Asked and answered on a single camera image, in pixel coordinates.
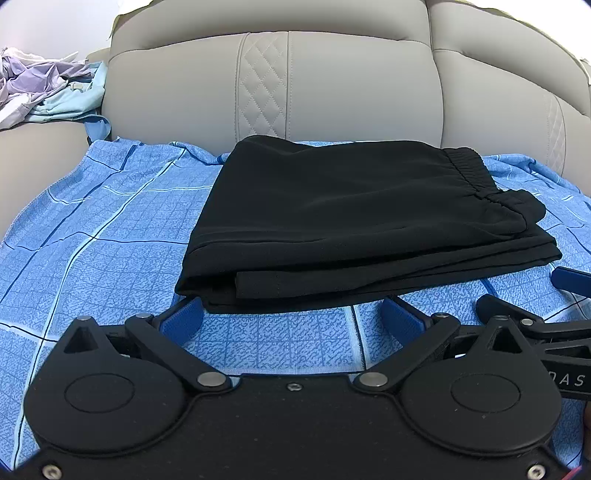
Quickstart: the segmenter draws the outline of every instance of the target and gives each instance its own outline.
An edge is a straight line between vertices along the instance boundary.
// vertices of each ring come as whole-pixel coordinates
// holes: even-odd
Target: screw
[[[41,473],[43,473],[43,476],[47,478],[47,480],[60,480],[61,478],[61,470],[55,465],[44,466]]]
[[[546,468],[544,465],[534,465],[527,470],[528,480],[541,480],[546,476]]]
[[[301,383],[288,383],[287,390],[290,392],[299,392],[303,390],[304,386]]]
[[[205,372],[197,377],[197,382],[204,387],[221,387],[226,383],[226,376],[220,372]]]
[[[359,382],[366,387],[383,387],[388,383],[388,377],[379,372],[366,372],[359,376]]]

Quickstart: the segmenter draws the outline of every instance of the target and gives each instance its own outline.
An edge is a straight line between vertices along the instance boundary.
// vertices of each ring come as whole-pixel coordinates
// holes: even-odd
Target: black pants
[[[377,300],[545,265],[545,207],[476,152],[414,141],[239,142],[195,226],[176,292],[210,312]]]

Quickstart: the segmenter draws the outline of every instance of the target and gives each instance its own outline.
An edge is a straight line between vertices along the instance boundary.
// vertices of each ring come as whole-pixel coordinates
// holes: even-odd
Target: light blue clothing
[[[88,67],[94,75],[91,82],[70,82],[66,88],[33,107],[23,121],[84,121],[91,142],[107,138],[111,132],[111,125],[104,116],[96,113],[105,95],[107,66],[105,62],[100,61],[90,63]]]
[[[112,325],[136,312],[160,313],[176,301],[191,230],[225,158],[182,143],[97,141],[73,172],[16,218],[0,245],[0,462],[14,468],[37,450],[22,398],[74,317],[92,315]],[[404,300],[466,324],[478,322],[473,306],[485,293],[549,322],[591,318],[591,300],[550,282],[558,265],[591,272],[591,200],[523,155],[485,157],[484,163],[500,188],[528,190],[546,205],[539,225],[556,238],[562,259],[416,291]],[[359,372],[400,348],[381,323],[379,305],[206,312],[183,347],[231,375]],[[582,409],[583,402],[564,400],[553,436],[557,455],[569,466],[580,459]]]
[[[26,116],[25,122],[76,120],[85,113],[100,107],[105,95],[107,66],[101,61],[91,63],[88,67],[94,74],[91,82],[69,82],[66,88],[33,107],[29,115]]]

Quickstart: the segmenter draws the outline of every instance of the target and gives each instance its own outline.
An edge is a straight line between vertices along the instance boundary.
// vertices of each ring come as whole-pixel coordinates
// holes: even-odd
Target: leather upholstery
[[[86,60],[88,60],[89,63],[93,63],[96,61],[104,61],[107,65],[109,64],[109,57],[110,55],[110,48],[102,48],[100,50],[96,50],[94,52],[89,53],[86,56]]]
[[[72,171],[88,149],[77,122],[21,124],[0,131],[0,235],[45,188]]]
[[[320,31],[430,45],[424,0],[161,0],[119,20],[111,58],[198,38]]]
[[[465,2],[157,0],[123,16],[109,55],[113,137],[216,154],[252,134],[413,139],[526,154],[591,194],[591,66]],[[47,163],[16,168],[5,153],[37,139]],[[4,228],[75,166],[86,135],[67,122],[23,125],[0,132],[0,148],[13,200]]]

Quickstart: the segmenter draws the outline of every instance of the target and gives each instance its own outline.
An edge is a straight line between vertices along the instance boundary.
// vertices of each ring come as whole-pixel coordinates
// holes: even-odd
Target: lavender clothing
[[[59,92],[67,80],[91,77],[87,65],[63,61],[39,61],[24,65],[18,58],[4,55],[0,65],[0,129],[21,122],[45,98]]]

